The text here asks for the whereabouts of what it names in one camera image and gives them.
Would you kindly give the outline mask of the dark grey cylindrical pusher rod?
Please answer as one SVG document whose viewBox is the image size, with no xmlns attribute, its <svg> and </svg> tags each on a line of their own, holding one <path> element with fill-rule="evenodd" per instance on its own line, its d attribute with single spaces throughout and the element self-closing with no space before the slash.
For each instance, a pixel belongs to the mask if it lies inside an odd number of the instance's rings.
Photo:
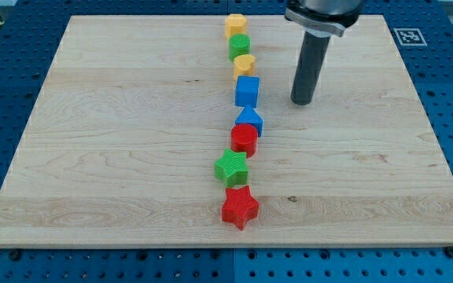
<svg viewBox="0 0 453 283">
<path fill-rule="evenodd" d="M 311 103 L 329 42 L 329 37 L 319 38 L 305 32 L 291 92 L 294 104 Z"/>
</svg>

